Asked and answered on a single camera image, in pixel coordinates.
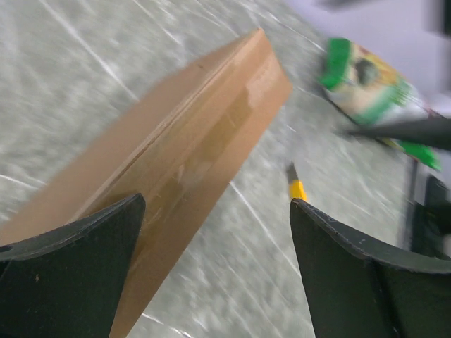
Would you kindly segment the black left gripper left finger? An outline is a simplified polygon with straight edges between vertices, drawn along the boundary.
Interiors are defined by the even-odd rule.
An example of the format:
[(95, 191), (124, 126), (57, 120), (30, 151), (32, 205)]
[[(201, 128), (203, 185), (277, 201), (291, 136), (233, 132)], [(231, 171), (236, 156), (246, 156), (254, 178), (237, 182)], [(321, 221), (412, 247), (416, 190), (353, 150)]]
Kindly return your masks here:
[(145, 208), (130, 195), (1, 246), (1, 336), (108, 337)]

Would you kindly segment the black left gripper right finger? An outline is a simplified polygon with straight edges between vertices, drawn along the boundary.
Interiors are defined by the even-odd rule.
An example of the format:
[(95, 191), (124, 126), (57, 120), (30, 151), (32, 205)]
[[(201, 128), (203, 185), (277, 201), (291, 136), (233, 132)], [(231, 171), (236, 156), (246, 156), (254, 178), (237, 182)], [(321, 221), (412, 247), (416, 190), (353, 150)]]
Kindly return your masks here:
[(290, 226), (317, 337), (449, 337), (450, 262), (392, 246), (293, 199)]

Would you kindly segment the yellow utility knife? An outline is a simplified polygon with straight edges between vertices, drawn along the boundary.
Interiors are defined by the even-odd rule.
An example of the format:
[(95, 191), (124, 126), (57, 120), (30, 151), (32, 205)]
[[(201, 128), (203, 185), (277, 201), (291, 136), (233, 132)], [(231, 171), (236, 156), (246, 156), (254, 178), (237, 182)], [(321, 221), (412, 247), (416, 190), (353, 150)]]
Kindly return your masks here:
[(290, 198), (307, 201), (307, 193), (304, 190), (302, 181), (298, 177), (295, 164), (293, 162), (288, 164), (286, 168), (286, 175), (288, 179)]

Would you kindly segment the brown cardboard express box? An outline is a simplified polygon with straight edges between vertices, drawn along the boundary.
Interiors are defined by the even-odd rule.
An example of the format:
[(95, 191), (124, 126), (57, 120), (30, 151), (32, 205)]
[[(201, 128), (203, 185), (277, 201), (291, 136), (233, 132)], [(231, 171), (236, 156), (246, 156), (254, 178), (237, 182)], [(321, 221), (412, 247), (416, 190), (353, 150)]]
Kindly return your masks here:
[(168, 76), (1, 228), (1, 246), (130, 195), (146, 208), (108, 337), (125, 337), (292, 86), (262, 29)]

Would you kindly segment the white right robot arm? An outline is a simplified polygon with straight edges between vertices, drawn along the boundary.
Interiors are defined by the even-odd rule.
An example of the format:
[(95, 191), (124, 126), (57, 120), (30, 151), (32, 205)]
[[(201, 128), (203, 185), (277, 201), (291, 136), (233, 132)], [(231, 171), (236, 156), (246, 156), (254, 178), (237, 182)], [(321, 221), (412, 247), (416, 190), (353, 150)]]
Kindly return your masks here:
[(450, 119), (434, 117), (345, 130), (345, 135), (371, 139), (389, 138), (450, 151)]

